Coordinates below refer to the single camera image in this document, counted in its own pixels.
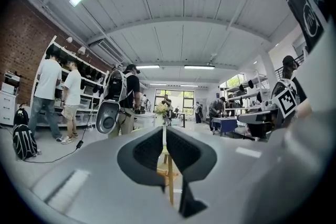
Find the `white t-shirt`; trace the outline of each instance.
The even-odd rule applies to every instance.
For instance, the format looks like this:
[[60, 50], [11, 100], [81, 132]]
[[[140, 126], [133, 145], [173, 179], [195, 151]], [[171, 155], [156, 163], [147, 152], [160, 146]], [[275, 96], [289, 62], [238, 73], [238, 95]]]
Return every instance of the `white t-shirt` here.
[[57, 61], [47, 59], [40, 64], [37, 74], [40, 79], [34, 96], [54, 100], [56, 82], [62, 79], [62, 67]]
[[71, 71], [64, 82], [64, 86], [69, 89], [67, 100], [65, 104], [67, 105], [79, 105], [80, 104], [80, 82], [81, 75], [77, 69]]

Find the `white ceiling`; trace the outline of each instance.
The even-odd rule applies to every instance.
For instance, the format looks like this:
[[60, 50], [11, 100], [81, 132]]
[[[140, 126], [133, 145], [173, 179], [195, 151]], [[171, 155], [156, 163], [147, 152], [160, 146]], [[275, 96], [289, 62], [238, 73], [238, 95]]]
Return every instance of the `white ceiling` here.
[[[165, 66], [143, 70], [143, 82], [219, 84], [297, 24], [285, 0], [83, 0], [76, 7], [69, 0], [30, 1], [82, 44], [106, 38], [124, 64]], [[214, 70], [183, 68], [204, 65], [212, 54]]]

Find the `brick wall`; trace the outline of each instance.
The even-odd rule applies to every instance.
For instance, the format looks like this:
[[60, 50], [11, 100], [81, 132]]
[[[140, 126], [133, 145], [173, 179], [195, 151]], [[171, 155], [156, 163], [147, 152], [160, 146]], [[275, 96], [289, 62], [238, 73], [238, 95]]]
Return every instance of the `brick wall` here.
[[[0, 20], [0, 82], [4, 81], [5, 71], [21, 74], [18, 103], [30, 104], [30, 95], [39, 63], [50, 41], [57, 36], [56, 42], [75, 51], [80, 45], [75, 41], [65, 41], [68, 35], [49, 21], [27, 0], [9, 0]], [[85, 54], [84, 61], [102, 71], [109, 67], [97, 57]]]

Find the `white cabinet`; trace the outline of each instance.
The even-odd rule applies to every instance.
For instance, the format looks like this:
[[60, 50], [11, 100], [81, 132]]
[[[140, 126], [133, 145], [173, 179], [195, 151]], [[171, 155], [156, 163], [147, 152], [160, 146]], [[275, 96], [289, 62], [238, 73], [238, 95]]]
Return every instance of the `white cabinet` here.
[[16, 95], [0, 91], [0, 123], [13, 125], [16, 110]]

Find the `sneaker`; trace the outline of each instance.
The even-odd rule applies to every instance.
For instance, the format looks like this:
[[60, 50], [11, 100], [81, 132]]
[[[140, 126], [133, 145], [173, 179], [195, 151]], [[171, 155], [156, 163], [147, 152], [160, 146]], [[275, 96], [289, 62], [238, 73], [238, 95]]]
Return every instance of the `sneaker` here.
[[65, 145], [65, 144], [70, 144], [71, 142], [73, 142], [72, 138], [70, 137], [66, 137], [62, 140], [61, 144]]

